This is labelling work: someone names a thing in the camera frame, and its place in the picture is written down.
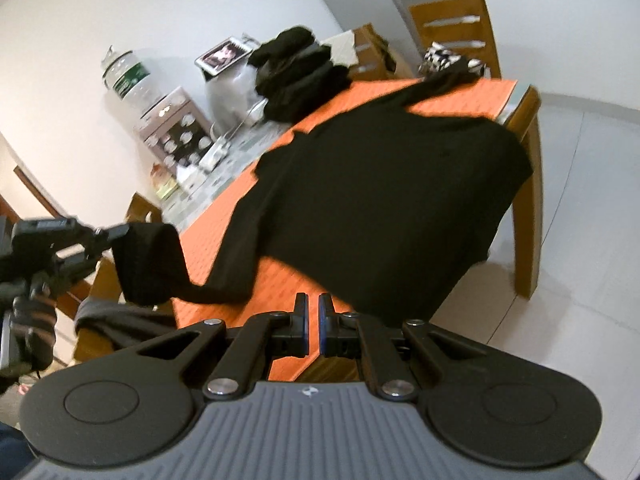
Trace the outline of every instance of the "gray ribbed surface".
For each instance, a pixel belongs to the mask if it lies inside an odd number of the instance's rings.
[[[28,480],[595,480],[582,464],[518,473],[472,462],[441,444],[414,407],[363,383],[259,383],[208,406],[188,436],[144,463],[104,471],[39,462]]]

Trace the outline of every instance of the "orange table mat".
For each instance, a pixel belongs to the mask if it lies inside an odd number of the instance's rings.
[[[415,82],[415,80],[355,82],[351,88],[284,133],[272,148],[291,142],[294,130],[308,133],[317,124],[338,113],[351,110],[369,100]],[[473,85],[418,103],[409,110],[425,116],[484,116],[495,119],[507,103],[515,85],[515,81],[480,79]],[[231,183],[180,237],[187,268],[195,283],[204,283],[207,279],[236,203],[256,182],[253,174],[254,165],[248,167],[238,179]],[[297,292],[306,292],[309,295],[310,355],[305,359],[279,359],[274,362],[270,375],[271,380],[293,381],[319,355],[318,295],[325,290],[313,280],[286,264],[263,257],[258,264],[254,294],[246,305],[200,305],[180,300],[175,300],[174,305],[180,327],[214,317],[223,319],[228,326],[240,326],[249,317],[260,312],[293,310]],[[338,312],[350,310],[349,305],[337,298],[334,298],[334,303]]]

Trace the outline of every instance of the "green object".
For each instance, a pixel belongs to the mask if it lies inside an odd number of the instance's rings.
[[[120,99],[124,99],[124,96],[148,75],[149,72],[142,63],[137,63],[129,68],[129,70],[116,81],[113,85],[113,90],[120,96]]]

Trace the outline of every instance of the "table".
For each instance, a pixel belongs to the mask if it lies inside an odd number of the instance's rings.
[[[327,118],[359,105],[377,95],[412,84],[414,81],[358,82],[350,94],[341,94],[340,106],[333,102],[321,107],[295,126],[296,130],[308,132]],[[540,157],[540,133],[537,111],[540,96],[535,88],[518,82],[503,80],[479,80],[476,84],[456,90],[451,94],[424,101],[411,108],[412,112],[424,115],[454,114],[487,116],[502,124],[518,136],[529,154],[533,175],[522,186],[513,202],[515,238],[515,288],[526,298],[535,291],[538,282],[540,247],[542,245],[542,161]],[[287,131],[274,144],[286,144],[292,138]],[[181,241],[185,260],[194,282],[203,282],[210,270],[220,241],[236,202],[252,187],[255,178],[252,167],[244,170],[234,182],[216,195],[216,200],[195,222],[184,230]],[[271,379],[294,380],[317,357],[318,316],[316,297],[324,292],[322,287],[294,269],[270,258],[262,258],[254,286],[254,296],[240,309],[231,305],[194,305],[175,301],[175,311],[180,326],[217,317],[228,326],[244,324],[248,317],[270,310],[292,310],[296,292],[306,292],[310,297],[310,355],[297,360],[285,358],[273,365]],[[336,310],[344,312],[350,306],[335,300]]]

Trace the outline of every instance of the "tiled floor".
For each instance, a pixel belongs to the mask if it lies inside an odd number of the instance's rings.
[[[515,298],[505,216],[489,262],[461,280],[433,322],[565,372],[604,421],[587,463],[606,480],[640,475],[640,125],[543,106],[544,243],[538,290]]]

